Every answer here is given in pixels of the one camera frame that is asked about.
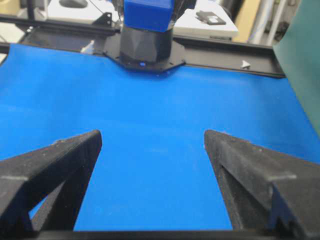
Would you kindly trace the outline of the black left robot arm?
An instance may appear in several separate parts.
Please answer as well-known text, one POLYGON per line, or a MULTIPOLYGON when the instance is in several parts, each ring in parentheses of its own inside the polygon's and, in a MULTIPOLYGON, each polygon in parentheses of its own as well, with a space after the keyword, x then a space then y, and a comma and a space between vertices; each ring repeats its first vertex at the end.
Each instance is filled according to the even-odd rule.
POLYGON ((188 8, 185 0, 114 0, 120 32, 106 39, 103 53, 123 67, 161 73, 185 64, 185 47, 173 27, 188 8))

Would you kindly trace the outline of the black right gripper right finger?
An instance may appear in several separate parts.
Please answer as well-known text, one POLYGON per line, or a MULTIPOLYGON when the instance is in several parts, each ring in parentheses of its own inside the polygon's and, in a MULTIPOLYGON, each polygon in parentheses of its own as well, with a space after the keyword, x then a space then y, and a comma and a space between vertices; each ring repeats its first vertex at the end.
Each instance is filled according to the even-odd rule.
POLYGON ((204 147, 234 229, 320 237, 318 164, 214 130, 204 147))

